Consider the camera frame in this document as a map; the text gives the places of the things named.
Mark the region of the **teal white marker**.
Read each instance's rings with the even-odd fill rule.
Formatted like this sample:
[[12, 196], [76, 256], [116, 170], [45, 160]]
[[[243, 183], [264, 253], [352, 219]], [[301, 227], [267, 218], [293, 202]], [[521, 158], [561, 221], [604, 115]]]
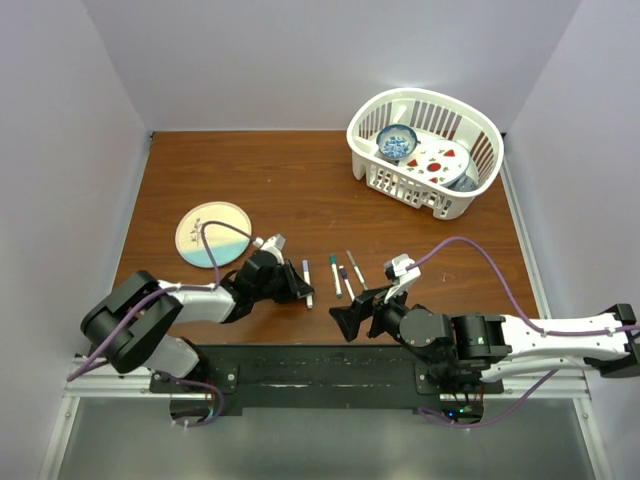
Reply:
[[342, 288], [340, 283], [340, 277], [339, 277], [338, 267], [335, 263], [331, 263], [331, 271], [333, 276], [333, 283], [334, 283], [336, 297], [342, 298], [343, 293], [342, 293]]

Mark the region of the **green pen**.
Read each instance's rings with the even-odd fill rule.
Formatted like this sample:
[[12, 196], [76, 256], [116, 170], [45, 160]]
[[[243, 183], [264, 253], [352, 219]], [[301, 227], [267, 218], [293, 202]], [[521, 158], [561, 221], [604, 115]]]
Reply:
[[348, 259], [349, 259], [349, 261], [350, 261], [350, 263], [351, 263], [351, 265], [353, 267], [354, 273], [356, 274], [356, 277], [357, 277], [358, 281], [360, 282], [360, 284], [362, 286], [362, 289], [363, 290], [367, 290], [368, 289], [367, 282], [366, 282], [366, 280], [365, 280], [365, 278], [364, 278], [364, 276], [363, 276], [363, 274], [361, 272], [361, 269], [359, 268], [359, 265], [357, 264], [357, 262], [356, 262], [356, 260], [355, 260], [355, 258], [353, 256], [353, 254], [351, 253], [351, 251], [346, 250], [346, 255], [347, 255], [347, 257], [348, 257]]

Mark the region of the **blue marker cap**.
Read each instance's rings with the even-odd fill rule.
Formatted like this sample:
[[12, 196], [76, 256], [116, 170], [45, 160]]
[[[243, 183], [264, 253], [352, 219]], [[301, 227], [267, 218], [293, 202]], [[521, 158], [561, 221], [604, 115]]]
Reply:
[[347, 270], [343, 265], [339, 265], [338, 266], [338, 271], [339, 274], [341, 276], [341, 278], [343, 279], [344, 282], [348, 281], [348, 274], [347, 274]]

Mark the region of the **blue white marker pen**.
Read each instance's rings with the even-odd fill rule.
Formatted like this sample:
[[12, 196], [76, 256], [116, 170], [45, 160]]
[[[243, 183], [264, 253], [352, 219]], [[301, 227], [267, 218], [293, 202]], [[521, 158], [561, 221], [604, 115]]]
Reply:
[[345, 284], [345, 288], [346, 288], [346, 291], [347, 291], [350, 299], [353, 301], [355, 299], [356, 295], [355, 295], [355, 293], [353, 291], [353, 288], [351, 286], [350, 281], [348, 279], [344, 279], [344, 284]]

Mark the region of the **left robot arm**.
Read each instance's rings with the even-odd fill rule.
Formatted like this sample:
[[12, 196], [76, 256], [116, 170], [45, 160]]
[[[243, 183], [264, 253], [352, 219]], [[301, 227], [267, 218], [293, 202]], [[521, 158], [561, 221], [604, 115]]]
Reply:
[[207, 380], [206, 361], [191, 343], [168, 335], [174, 324], [230, 324], [248, 316], [258, 302], [287, 304], [313, 293], [291, 261], [263, 250], [219, 284], [170, 283], [138, 271], [82, 320], [81, 332], [95, 350], [70, 378], [91, 371], [102, 358], [120, 374], [143, 366], [167, 372], [183, 391], [196, 392]]

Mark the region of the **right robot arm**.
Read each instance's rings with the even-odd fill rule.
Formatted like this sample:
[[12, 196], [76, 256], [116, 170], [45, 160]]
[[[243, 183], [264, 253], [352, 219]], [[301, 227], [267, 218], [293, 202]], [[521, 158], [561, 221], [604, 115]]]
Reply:
[[595, 370], [609, 379], [639, 374], [639, 325], [627, 304], [586, 318], [525, 321], [513, 315], [446, 315], [408, 307], [406, 300], [406, 294], [377, 288], [329, 314], [346, 341], [369, 320], [368, 337], [388, 335], [426, 366], [430, 382], [459, 393], [552, 370]]

